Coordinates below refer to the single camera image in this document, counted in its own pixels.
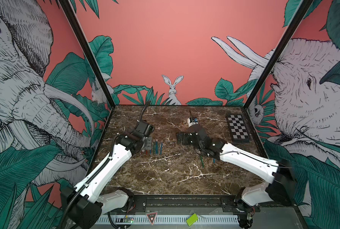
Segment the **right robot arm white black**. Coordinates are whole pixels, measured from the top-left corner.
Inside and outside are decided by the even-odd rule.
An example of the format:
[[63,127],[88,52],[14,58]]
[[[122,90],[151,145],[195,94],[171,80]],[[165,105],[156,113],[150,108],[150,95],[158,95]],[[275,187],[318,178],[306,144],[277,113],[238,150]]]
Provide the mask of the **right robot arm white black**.
[[187,122],[187,131],[176,133],[178,144],[192,146],[201,156],[234,164],[263,179],[258,185],[240,189],[234,200],[238,211],[251,212],[256,205],[266,202],[293,205],[297,180],[290,162],[263,158],[223,139],[211,138],[196,118],[190,117]]

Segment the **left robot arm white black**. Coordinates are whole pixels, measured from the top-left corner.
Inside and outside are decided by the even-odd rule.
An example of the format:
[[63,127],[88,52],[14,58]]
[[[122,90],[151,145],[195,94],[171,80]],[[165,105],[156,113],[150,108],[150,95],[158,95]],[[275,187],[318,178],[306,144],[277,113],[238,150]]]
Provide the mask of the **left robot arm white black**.
[[75,224],[73,228],[90,229],[101,215],[110,215],[113,210],[131,212],[136,204],[134,194],[125,188],[102,195],[101,192],[116,172],[135,154],[141,152],[146,140],[154,131],[154,126],[139,116],[131,131],[116,135],[112,140],[109,153],[99,165],[73,188],[61,192],[63,216],[59,229],[67,225],[67,220]]

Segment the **black white checkerboard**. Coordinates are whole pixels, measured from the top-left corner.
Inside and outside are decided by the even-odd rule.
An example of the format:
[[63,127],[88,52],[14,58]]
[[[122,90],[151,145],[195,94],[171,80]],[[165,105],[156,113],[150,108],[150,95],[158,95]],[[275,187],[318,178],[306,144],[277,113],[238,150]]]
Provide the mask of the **black white checkerboard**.
[[226,121],[233,142],[250,141],[250,136],[241,114],[226,114]]

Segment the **triangular warning sticker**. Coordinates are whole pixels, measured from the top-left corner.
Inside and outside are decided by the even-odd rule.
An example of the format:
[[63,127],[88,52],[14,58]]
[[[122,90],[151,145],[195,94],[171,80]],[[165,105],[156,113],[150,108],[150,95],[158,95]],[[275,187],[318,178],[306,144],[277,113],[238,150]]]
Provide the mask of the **triangular warning sticker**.
[[150,213],[146,214],[151,225],[154,224],[154,222],[157,218],[157,215],[158,215],[158,212],[150,212]]

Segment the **small circuit board green led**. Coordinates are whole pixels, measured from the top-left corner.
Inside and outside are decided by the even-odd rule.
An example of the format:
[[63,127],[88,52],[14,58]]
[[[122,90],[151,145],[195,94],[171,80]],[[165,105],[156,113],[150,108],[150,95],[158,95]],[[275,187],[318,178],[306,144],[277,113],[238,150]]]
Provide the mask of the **small circuit board green led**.
[[120,220],[121,223],[125,223],[125,224],[132,224],[134,222],[134,217],[124,217],[123,219]]

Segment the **green sticky note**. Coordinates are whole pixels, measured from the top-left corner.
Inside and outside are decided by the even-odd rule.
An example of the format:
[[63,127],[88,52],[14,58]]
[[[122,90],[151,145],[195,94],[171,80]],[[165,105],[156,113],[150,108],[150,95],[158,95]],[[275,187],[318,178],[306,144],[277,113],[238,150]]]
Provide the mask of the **green sticky note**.
[[196,223],[199,220],[199,217],[197,216],[196,213],[192,214],[187,220],[186,223],[187,225],[190,227],[192,226],[194,223]]

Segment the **black front mounting rail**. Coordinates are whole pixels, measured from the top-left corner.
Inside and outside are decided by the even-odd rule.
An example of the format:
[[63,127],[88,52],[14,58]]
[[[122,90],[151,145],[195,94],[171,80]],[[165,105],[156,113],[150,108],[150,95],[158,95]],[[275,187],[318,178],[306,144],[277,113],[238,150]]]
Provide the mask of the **black front mounting rail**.
[[292,198],[279,194],[269,195],[265,191],[237,195],[134,195],[130,214],[157,212],[181,215],[199,213],[247,215],[263,213],[269,209],[298,210]]

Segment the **left black frame post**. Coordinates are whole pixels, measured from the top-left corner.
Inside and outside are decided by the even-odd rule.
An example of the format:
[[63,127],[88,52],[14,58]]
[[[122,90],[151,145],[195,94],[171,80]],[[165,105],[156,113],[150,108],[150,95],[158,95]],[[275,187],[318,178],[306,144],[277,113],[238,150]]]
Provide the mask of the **left black frame post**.
[[97,64],[97,61],[93,55],[93,52],[90,48],[90,45],[89,45],[89,42],[87,41],[86,39],[86,36],[79,24],[79,21],[75,15],[75,12],[72,8],[72,4],[70,1],[66,1],[66,0],[59,0],[58,1],[61,5],[61,8],[63,9],[63,12],[75,34],[75,37],[77,38],[79,44],[80,44],[80,47],[82,48],[83,50],[83,53],[85,55],[85,57],[87,58],[87,61],[89,63],[89,66],[92,68],[93,70],[93,73],[96,77],[96,79],[98,80],[103,92],[104,92],[104,95],[106,97],[106,99],[108,100],[108,103],[109,103],[109,108],[111,110],[113,110],[116,105],[114,103],[114,100],[113,98],[111,97],[111,94],[107,88],[107,84],[106,82],[104,81],[104,78],[101,74],[101,71],[100,71],[100,68]]

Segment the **black frame post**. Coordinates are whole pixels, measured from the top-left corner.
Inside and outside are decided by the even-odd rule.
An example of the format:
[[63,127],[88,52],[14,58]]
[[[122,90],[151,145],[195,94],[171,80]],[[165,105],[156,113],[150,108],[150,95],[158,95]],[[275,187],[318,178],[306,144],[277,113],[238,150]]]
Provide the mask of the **black frame post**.
[[256,97],[264,81],[266,80],[268,75],[271,73],[272,68],[276,64],[280,55],[283,53],[289,40],[291,39],[295,31],[297,30],[298,26],[300,25],[301,21],[303,20],[303,17],[305,16],[306,12],[308,11],[312,3],[313,3],[313,0],[303,0],[299,3],[289,25],[287,26],[281,40],[279,41],[277,47],[275,48],[274,53],[272,54],[261,76],[259,77],[255,87],[253,88],[250,96],[248,97],[246,103],[244,104],[243,106],[244,109],[249,108],[250,105],[252,104],[253,99]]
[[104,78],[101,74],[101,71],[100,71],[100,68],[97,64],[97,61],[93,55],[93,52],[90,48],[90,45],[89,45],[89,42],[87,41],[86,39],[86,36],[79,24],[79,21],[75,15],[75,12],[72,8],[72,4],[70,1],[66,1],[66,0],[59,0],[58,1],[61,5],[61,8],[63,9],[63,12],[75,34],[75,37],[77,38],[79,44],[80,44],[80,47],[82,48],[83,50],[83,53],[85,55],[85,57],[87,58],[87,61],[89,63],[89,66],[92,68],[93,70],[93,73],[96,77],[96,79],[98,80],[103,92],[104,92],[104,95],[106,97],[106,99],[108,100],[108,103],[109,103],[109,108],[111,110],[113,110],[116,105],[114,103],[114,100],[113,98],[111,97],[111,94],[107,88],[107,84],[106,82],[104,81]]

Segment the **right black frame post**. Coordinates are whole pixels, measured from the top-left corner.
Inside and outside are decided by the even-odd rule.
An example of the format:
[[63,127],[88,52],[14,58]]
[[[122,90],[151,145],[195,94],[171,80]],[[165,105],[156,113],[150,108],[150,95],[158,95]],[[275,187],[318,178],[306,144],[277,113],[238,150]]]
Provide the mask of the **right black frame post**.
[[306,12],[308,11],[312,3],[313,3],[313,0],[303,0],[299,3],[289,25],[287,26],[281,40],[279,41],[277,47],[275,48],[274,53],[272,54],[261,76],[259,77],[255,87],[253,88],[250,96],[248,97],[246,103],[244,104],[243,106],[244,109],[249,108],[250,105],[252,104],[253,99],[256,97],[264,81],[266,80],[268,75],[271,73],[272,68],[276,64],[280,55],[283,53],[289,40],[291,39],[295,31],[297,30],[298,26],[300,25],[301,21],[303,20],[303,17],[305,16]]

